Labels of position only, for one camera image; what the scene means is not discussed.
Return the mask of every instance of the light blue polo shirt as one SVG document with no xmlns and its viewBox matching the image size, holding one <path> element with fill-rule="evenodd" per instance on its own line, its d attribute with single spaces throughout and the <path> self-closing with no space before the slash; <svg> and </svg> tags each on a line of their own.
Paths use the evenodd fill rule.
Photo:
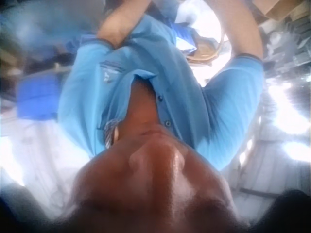
<svg viewBox="0 0 311 233">
<path fill-rule="evenodd" d="M 162 125 L 217 170 L 230 163 L 259 103 L 261 62 L 234 58 L 202 88 L 171 30 L 150 16 L 117 50 L 100 40 L 82 45 L 63 87 L 59 123 L 91 158 L 105 150 L 106 123 L 125 118 L 137 76 L 150 81 Z"/>
</svg>

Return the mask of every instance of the shirt button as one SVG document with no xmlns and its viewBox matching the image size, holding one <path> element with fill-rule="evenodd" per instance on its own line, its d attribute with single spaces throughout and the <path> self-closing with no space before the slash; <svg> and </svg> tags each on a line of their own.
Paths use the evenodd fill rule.
<svg viewBox="0 0 311 233">
<path fill-rule="evenodd" d="M 171 126 L 171 122 L 169 120 L 165 121 L 165 126 L 166 127 L 170 127 Z"/>
<path fill-rule="evenodd" d="M 163 96 L 158 96 L 157 99 L 162 102 L 163 101 Z"/>
</svg>

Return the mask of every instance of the shirt sleeve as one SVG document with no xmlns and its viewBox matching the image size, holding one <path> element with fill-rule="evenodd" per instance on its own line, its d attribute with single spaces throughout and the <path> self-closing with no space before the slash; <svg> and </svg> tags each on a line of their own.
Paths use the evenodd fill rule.
<svg viewBox="0 0 311 233">
<path fill-rule="evenodd" d="M 208 160 L 221 170 L 236 155 L 258 107 L 263 66 L 250 56 L 233 59 L 205 88 L 211 134 Z"/>
<path fill-rule="evenodd" d="M 69 138 L 91 157 L 104 150 L 103 135 L 97 131 L 99 117 L 97 98 L 102 79 L 99 63 L 105 60 L 112 46 L 102 40 L 83 44 L 77 53 L 72 71 L 62 90 L 58 121 Z"/>
</svg>

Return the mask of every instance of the man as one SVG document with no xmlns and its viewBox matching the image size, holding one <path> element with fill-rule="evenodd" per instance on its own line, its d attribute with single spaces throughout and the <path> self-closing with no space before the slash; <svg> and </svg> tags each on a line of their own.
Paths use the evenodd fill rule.
<svg viewBox="0 0 311 233">
<path fill-rule="evenodd" d="M 94 157 L 79 173 L 68 232 L 235 232 L 218 173 L 237 152 L 263 86 L 262 43 L 240 0 L 207 0 L 234 50 L 201 88 L 172 32 L 124 0 L 78 51 L 59 121 Z"/>
</svg>

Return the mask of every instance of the forearm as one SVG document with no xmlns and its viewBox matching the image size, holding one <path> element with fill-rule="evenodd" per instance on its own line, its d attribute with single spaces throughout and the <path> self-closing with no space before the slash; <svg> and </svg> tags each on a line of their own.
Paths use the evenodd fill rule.
<svg viewBox="0 0 311 233">
<path fill-rule="evenodd" d="M 151 0 L 124 0 L 102 24 L 97 37 L 109 41 L 115 48 L 119 47 L 139 23 L 150 2 Z"/>
<path fill-rule="evenodd" d="M 227 34 L 235 55 L 248 53 L 263 57 L 257 24 L 242 0 L 205 0 L 214 10 Z"/>
</svg>

